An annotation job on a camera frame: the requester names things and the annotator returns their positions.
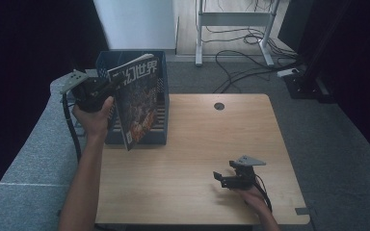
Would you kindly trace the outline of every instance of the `power strip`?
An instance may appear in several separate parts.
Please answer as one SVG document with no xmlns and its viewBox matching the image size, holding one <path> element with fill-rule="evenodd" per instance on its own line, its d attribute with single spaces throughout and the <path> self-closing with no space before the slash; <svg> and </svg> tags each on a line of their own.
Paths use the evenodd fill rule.
<svg viewBox="0 0 370 231">
<path fill-rule="evenodd" d="M 286 70 L 278 71 L 277 77 L 281 78 L 281 77 L 285 77 L 289 75 L 295 75 L 295 74 L 298 74 L 299 72 L 300 71 L 296 68 L 286 69 Z"/>
</svg>

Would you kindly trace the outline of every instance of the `metal stand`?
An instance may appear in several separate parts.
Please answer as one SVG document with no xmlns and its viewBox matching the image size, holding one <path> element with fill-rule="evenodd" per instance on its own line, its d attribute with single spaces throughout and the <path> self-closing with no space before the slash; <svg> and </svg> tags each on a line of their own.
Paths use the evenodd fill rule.
<svg viewBox="0 0 370 231">
<path fill-rule="evenodd" d="M 205 13 L 202 8 L 203 0 L 199 0 L 196 66 L 202 66 L 202 26 L 266 27 L 263 40 L 259 42 L 259 47 L 267 66 L 274 66 L 275 63 L 266 46 L 275 22 L 278 3 L 279 0 L 273 3 L 272 10 L 269 13 Z"/>
</svg>

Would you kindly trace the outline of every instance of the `table grommet hole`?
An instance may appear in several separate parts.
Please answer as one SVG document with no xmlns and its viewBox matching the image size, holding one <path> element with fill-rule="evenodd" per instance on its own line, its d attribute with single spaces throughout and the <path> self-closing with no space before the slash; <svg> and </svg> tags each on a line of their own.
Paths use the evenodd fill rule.
<svg viewBox="0 0 370 231">
<path fill-rule="evenodd" d="M 216 110 L 221 111 L 221 110 L 223 110 L 225 108 L 225 105 L 223 103 L 219 102 L 219 103 L 216 103 L 213 107 Z"/>
</svg>

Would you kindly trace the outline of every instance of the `blue storage bin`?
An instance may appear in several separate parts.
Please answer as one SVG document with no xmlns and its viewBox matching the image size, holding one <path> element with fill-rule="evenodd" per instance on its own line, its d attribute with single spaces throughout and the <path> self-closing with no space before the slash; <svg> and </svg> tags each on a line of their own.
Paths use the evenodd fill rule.
<svg viewBox="0 0 370 231">
<path fill-rule="evenodd" d="M 109 69 L 126 64 L 143 54 L 153 54 L 159 58 L 162 69 L 158 76 L 158 123 L 140 140 L 139 144 L 166 144 L 168 134 L 168 117 L 170 107 L 170 95 L 168 91 L 167 63 L 164 51 L 103 51 L 98 56 L 95 64 L 98 77 L 108 78 Z M 114 127 L 109 131 L 107 144 L 124 144 L 121 134 L 119 120 L 116 119 Z"/>
</svg>

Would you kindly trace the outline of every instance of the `floor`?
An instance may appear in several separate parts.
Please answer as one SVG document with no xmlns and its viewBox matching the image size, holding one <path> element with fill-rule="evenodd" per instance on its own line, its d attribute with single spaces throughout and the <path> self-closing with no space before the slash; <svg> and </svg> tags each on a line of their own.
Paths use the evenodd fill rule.
<svg viewBox="0 0 370 231">
<path fill-rule="evenodd" d="M 207 0 L 204 1 L 204 11 L 210 13 L 263 13 L 268 12 L 270 9 L 270 0 Z M 277 16 L 271 31 L 270 37 L 274 39 L 277 46 L 280 48 L 289 49 L 281 41 L 277 39 L 278 31 L 284 18 L 285 12 L 288 7 L 288 0 L 280 0 L 277 8 Z M 179 56 L 195 55 L 196 39 L 198 35 L 197 23 L 196 23 L 196 12 L 198 11 L 198 1 L 173 1 L 174 15 L 178 17 L 177 23 L 177 47 L 176 54 Z M 213 33 L 223 32 L 230 30 L 240 30 L 227 33 Z M 203 43 L 203 54 L 204 55 L 215 55 L 221 50 L 235 50 L 247 55 L 261 55 L 261 51 L 258 46 L 249 45 L 242 39 L 250 32 L 247 30 L 248 27 L 229 27 L 229 26 L 217 26 L 217 27 L 203 27 L 202 40 Z M 255 33 L 254 30 L 264 32 L 263 27 L 251 27 L 251 32 Z M 255 38 L 248 38 L 248 42 L 256 42 Z"/>
</svg>

